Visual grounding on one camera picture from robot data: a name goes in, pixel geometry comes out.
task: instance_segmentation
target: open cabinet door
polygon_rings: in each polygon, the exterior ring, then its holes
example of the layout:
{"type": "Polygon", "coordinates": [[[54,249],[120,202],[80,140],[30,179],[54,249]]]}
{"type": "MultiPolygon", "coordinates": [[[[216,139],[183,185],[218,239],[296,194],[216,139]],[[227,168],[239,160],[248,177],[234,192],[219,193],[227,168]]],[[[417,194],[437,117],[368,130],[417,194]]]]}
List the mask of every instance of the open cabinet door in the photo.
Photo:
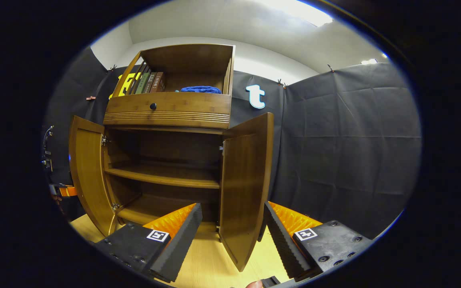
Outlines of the open cabinet door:
{"type": "Polygon", "coordinates": [[[273,153],[273,114],[223,132],[220,240],[241,272],[261,229],[273,153]]]}
{"type": "Polygon", "coordinates": [[[90,220],[106,237],[114,232],[116,223],[104,185],[103,133],[104,126],[74,116],[69,135],[69,162],[79,201],[90,220]]]}

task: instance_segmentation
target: green book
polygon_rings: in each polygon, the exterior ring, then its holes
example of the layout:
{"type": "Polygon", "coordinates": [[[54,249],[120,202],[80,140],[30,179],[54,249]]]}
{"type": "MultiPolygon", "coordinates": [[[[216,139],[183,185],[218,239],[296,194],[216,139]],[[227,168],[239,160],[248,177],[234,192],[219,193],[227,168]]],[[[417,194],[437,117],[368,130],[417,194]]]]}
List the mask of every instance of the green book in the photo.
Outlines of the green book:
{"type": "Polygon", "coordinates": [[[140,82],[138,82],[138,87],[136,87],[135,94],[143,93],[143,88],[145,88],[145,83],[147,82],[149,75],[150,75],[150,72],[142,73],[140,77],[140,82]]]}
{"type": "Polygon", "coordinates": [[[143,89],[142,93],[148,93],[150,91],[150,88],[152,87],[152,82],[154,82],[154,78],[156,78],[156,73],[152,72],[148,78],[147,84],[145,86],[145,89],[143,89]]]}

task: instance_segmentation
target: blue cloth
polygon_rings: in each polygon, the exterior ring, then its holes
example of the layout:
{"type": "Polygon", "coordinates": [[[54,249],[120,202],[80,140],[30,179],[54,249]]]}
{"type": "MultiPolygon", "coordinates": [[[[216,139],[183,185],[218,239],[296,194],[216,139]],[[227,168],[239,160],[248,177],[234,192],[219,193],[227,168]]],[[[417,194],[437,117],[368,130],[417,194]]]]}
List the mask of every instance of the blue cloth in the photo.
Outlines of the blue cloth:
{"type": "Polygon", "coordinates": [[[199,93],[215,93],[221,94],[222,91],[216,87],[212,86],[192,86],[192,87],[184,87],[181,89],[181,92],[199,92],[199,93]]]}

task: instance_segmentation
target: white ceiling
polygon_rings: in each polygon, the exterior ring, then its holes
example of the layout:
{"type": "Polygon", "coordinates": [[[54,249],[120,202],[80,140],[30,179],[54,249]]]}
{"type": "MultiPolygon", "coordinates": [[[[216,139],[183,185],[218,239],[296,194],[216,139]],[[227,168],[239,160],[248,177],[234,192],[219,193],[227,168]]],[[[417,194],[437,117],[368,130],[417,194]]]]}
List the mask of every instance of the white ceiling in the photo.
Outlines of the white ceiling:
{"type": "Polygon", "coordinates": [[[223,38],[283,54],[318,73],[375,58],[382,52],[347,26],[320,27],[254,0],[172,0],[129,20],[133,43],[181,36],[223,38]]]}

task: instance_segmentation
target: cabinet shelf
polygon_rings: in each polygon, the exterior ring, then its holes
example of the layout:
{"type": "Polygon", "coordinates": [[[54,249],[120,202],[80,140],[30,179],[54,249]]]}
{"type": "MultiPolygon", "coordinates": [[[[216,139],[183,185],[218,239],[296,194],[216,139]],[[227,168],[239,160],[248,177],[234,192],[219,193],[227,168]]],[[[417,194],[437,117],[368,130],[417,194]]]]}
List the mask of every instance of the cabinet shelf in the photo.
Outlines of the cabinet shelf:
{"type": "Polygon", "coordinates": [[[170,186],[194,188],[220,188],[215,171],[181,166],[162,166],[158,164],[140,164],[105,170],[111,175],[170,186]]]}
{"type": "MultiPolygon", "coordinates": [[[[168,213],[161,211],[161,205],[158,205],[157,199],[150,199],[150,197],[145,197],[144,195],[120,210],[117,216],[127,221],[145,225],[166,214],[168,213]]],[[[216,223],[214,221],[203,221],[197,231],[216,232],[216,223]]]]}

